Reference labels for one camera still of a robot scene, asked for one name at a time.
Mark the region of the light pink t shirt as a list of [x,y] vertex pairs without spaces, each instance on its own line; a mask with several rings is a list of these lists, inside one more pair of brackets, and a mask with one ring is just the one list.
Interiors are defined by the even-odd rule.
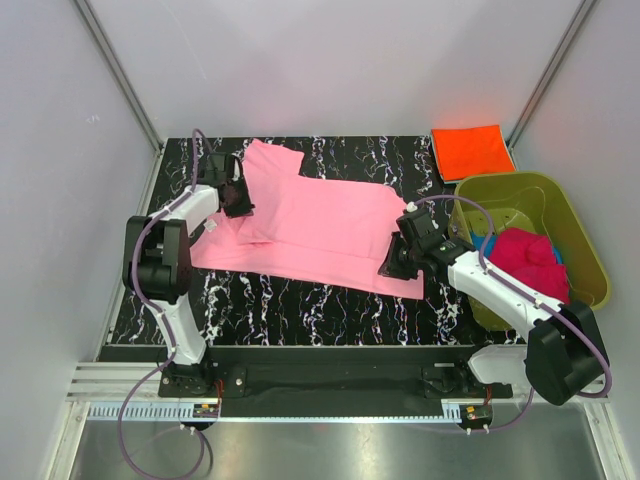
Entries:
[[253,272],[419,300],[420,277],[379,275],[404,200],[377,183],[300,175],[302,153],[255,139],[242,165],[251,215],[212,215],[191,248],[195,267]]

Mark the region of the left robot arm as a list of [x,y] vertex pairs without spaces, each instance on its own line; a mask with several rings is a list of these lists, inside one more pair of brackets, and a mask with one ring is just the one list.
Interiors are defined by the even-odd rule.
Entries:
[[215,386],[216,372],[203,362],[206,344],[188,299],[192,280],[190,235],[216,213],[253,213],[241,161],[210,153],[196,165],[195,183],[162,209],[126,223],[123,283],[147,307],[165,339],[169,361],[186,366],[181,384],[196,396]]

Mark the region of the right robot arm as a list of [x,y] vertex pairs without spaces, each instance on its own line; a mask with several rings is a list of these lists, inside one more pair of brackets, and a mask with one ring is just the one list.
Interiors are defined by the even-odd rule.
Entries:
[[[396,223],[380,275],[408,281],[424,274],[445,282],[479,300],[523,340],[477,350],[454,371],[460,393],[472,397],[489,384],[524,385],[557,406],[575,396],[609,393],[612,372],[589,306],[547,296],[490,263],[472,244],[445,238],[424,207],[409,204]],[[589,391],[598,379],[601,390]]]

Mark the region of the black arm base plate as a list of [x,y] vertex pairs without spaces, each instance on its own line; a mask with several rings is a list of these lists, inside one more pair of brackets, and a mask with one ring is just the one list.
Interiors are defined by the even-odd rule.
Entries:
[[162,374],[165,398],[221,401],[225,420],[418,420],[442,414],[444,400],[509,399],[485,386],[466,346],[213,347],[203,368]]

